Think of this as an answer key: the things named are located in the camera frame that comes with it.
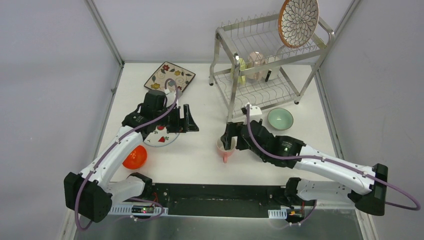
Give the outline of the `square floral plate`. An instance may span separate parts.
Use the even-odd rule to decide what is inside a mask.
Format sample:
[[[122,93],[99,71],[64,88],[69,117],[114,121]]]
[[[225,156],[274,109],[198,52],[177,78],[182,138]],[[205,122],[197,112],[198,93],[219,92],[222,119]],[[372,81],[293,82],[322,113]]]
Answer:
[[[147,79],[144,87],[149,90],[164,92],[165,89],[174,92],[184,92],[189,84],[194,80],[196,74],[184,67],[165,61]]]

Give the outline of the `watermelon pattern round plate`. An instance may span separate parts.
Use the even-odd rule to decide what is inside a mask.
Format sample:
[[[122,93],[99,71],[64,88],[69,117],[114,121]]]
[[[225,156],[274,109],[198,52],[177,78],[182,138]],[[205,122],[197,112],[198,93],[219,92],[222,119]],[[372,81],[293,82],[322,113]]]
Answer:
[[[158,125],[143,142],[147,146],[159,148],[173,143],[179,135],[179,133],[168,132],[168,129],[165,126]]]

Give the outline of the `pink cup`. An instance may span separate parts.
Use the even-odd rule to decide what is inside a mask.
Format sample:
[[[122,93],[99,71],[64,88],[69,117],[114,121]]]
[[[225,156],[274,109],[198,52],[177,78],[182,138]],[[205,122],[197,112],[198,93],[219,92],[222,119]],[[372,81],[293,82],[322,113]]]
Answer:
[[[233,154],[236,149],[237,138],[232,137],[230,142],[230,148],[228,150],[225,149],[225,146],[221,139],[219,138],[216,142],[217,151],[220,154],[222,161],[224,164],[228,162],[228,158]]]

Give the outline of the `orange plastic bowl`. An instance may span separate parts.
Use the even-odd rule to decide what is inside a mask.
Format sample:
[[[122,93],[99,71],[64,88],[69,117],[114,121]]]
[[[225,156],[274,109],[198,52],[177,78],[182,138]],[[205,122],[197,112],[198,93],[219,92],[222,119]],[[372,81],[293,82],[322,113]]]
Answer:
[[[129,170],[137,170],[146,163],[147,158],[147,150],[139,145],[126,157],[122,165]]]

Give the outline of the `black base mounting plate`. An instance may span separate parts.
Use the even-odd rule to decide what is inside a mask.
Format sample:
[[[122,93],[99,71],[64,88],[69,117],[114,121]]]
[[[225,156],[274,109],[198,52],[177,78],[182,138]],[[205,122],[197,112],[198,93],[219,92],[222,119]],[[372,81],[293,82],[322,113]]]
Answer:
[[[280,185],[152,183],[138,199],[155,201],[169,216],[268,218],[269,211],[312,207]]]

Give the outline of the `white ribbed mug black handle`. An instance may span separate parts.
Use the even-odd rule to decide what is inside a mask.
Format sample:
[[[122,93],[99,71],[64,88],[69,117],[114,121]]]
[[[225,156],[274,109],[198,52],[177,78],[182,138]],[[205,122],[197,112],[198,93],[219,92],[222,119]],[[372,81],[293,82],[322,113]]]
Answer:
[[[279,60],[281,60],[281,58],[278,57],[278,56],[269,56],[267,58],[266,62],[269,64],[269,63],[273,63],[273,62],[276,62],[276,61],[279,61]],[[270,80],[276,79],[278,77],[279,73],[280,73],[280,66],[275,66],[275,67],[269,68],[268,71],[266,72],[266,75],[264,76],[264,81],[268,82]]]

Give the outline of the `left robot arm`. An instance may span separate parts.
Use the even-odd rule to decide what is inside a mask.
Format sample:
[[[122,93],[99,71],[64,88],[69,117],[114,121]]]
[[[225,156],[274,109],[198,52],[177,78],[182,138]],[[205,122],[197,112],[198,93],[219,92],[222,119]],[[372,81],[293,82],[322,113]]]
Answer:
[[[151,178],[132,173],[126,179],[112,183],[111,179],[130,153],[158,127],[167,133],[198,132],[189,104],[178,104],[181,91],[174,93],[168,103],[168,94],[149,90],[136,110],[125,116],[108,147],[79,173],[69,172],[63,180],[65,205],[74,211],[75,222],[79,216],[99,223],[111,208],[130,198],[147,202],[152,198]]]

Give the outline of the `brown rim petal pattern plate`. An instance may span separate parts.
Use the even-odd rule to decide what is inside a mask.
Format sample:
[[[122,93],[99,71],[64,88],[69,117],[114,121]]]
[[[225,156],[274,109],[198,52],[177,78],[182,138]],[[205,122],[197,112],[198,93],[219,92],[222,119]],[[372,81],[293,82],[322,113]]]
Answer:
[[[286,0],[278,16],[278,35],[291,49],[305,45],[315,33],[319,22],[317,0]]]

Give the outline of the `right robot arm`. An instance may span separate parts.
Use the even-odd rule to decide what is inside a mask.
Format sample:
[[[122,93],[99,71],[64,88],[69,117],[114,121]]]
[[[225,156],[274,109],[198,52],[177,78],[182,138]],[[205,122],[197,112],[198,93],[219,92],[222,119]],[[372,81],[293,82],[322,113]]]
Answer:
[[[329,179],[311,181],[291,177],[284,190],[290,205],[300,201],[326,200],[352,203],[367,214],[385,214],[388,167],[366,166],[332,158],[303,141],[288,135],[273,135],[262,121],[228,122],[218,143],[226,151],[250,150],[264,163],[311,172]]]

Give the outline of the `steel two-tier dish rack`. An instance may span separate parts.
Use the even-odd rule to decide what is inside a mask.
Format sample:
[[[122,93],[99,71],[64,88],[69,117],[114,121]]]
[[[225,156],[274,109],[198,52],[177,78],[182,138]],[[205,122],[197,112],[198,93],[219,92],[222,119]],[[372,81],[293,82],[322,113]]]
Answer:
[[[278,23],[278,14],[267,14],[215,30],[209,84],[220,91],[228,121],[240,117],[247,103],[262,110],[299,104],[336,40],[320,18],[311,39],[290,48],[280,39]]]

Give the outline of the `mint green bowl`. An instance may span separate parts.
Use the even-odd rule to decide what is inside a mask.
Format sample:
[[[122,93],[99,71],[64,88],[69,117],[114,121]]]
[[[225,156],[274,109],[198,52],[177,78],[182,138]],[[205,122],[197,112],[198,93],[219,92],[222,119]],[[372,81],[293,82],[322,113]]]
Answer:
[[[277,130],[288,130],[294,124],[293,115],[285,108],[274,108],[267,114],[269,124]]]

